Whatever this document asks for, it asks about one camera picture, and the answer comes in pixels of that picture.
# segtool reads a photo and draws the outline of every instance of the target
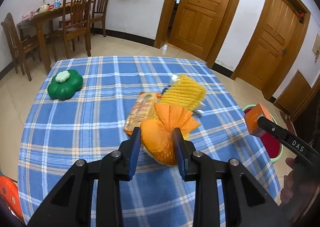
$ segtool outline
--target orange plush toy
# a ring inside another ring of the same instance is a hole
[[[141,123],[141,142],[152,157],[160,163],[176,165],[172,132],[180,128],[185,135],[201,124],[192,117],[192,111],[176,104],[155,103],[159,120],[150,119]]]

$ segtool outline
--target door panel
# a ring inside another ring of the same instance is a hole
[[[272,0],[263,30],[239,77],[262,90],[286,54],[298,22],[298,15],[285,0]]]
[[[169,43],[206,60],[229,0],[181,0]]]

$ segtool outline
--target door handle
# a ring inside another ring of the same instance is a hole
[[[283,49],[282,49],[281,56],[284,57],[286,53],[287,53],[287,49],[286,49],[286,48],[283,48]]]

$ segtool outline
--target blue plaid tablecloth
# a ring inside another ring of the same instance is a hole
[[[83,88],[66,101],[51,100],[47,86],[58,72],[75,69]],[[248,134],[243,112],[202,62],[161,57],[91,57],[58,61],[27,118],[19,157],[19,196],[26,222],[59,181],[82,158],[103,158],[128,139],[123,127],[140,92],[161,92],[172,74],[187,74],[207,94],[201,126],[190,134],[197,150],[214,159],[239,159],[274,198],[279,182],[260,139]],[[95,226],[96,187],[92,197]],[[155,162],[140,150],[136,174],[121,182],[124,225],[192,226],[195,182],[183,182],[176,166]],[[225,223],[221,182],[220,221]]]

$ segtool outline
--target screw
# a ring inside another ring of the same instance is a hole
[[[111,153],[111,156],[113,156],[114,158],[119,158],[120,155],[121,152],[119,150],[115,150]]]
[[[195,157],[199,158],[199,157],[202,156],[203,153],[202,153],[201,151],[196,150],[196,151],[193,151],[192,154],[193,154]]]
[[[237,159],[233,158],[233,159],[230,159],[230,164],[233,166],[237,166],[237,165],[239,165],[239,161]]]
[[[77,166],[83,166],[83,165],[84,165],[84,162],[85,162],[85,161],[84,161],[83,159],[79,159],[79,160],[76,161],[76,165],[77,165]]]

